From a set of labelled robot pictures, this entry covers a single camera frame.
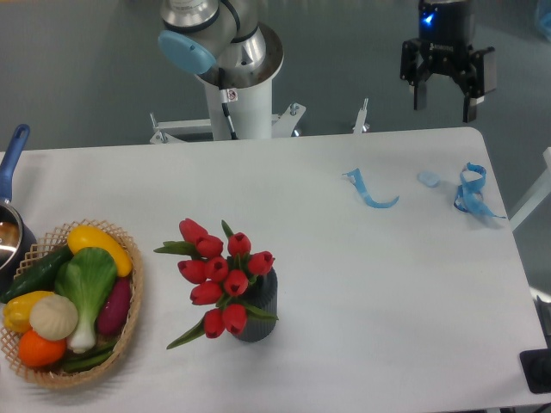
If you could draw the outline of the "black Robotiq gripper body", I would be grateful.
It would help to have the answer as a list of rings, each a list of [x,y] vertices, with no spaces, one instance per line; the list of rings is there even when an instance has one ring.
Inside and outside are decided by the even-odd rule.
[[[467,50],[473,49],[474,3],[472,1],[420,1],[418,36],[435,59],[433,74],[459,82]]]

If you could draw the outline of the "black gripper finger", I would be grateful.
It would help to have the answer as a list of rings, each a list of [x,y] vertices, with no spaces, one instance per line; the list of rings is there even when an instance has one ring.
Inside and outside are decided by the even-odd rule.
[[[486,94],[497,88],[496,49],[489,46],[480,50],[467,50],[466,60],[459,71],[459,82],[463,98],[462,121],[474,121],[477,107]]]
[[[400,78],[407,81],[413,93],[415,110],[426,108],[426,82],[435,66],[434,57],[429,54],[426,42],[420,39],[406,40],[401,48]]]

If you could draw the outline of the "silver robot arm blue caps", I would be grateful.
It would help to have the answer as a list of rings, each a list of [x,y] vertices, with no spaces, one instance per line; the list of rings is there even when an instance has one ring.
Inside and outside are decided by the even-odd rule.
[[[163,1],[164,30],[158,46],[177,68],[198,76],[215,89],[257,86],[280,70],[282,44],[257,17],[255,1]],[[465,122],[497,87],[493,47],[475,50],[474,5],[470,1],[421,1],[418,36],[401,48],[400,78],[413,92],[414,108],[425,105],[425,84],[433,75],[452,79],[460,88]]]

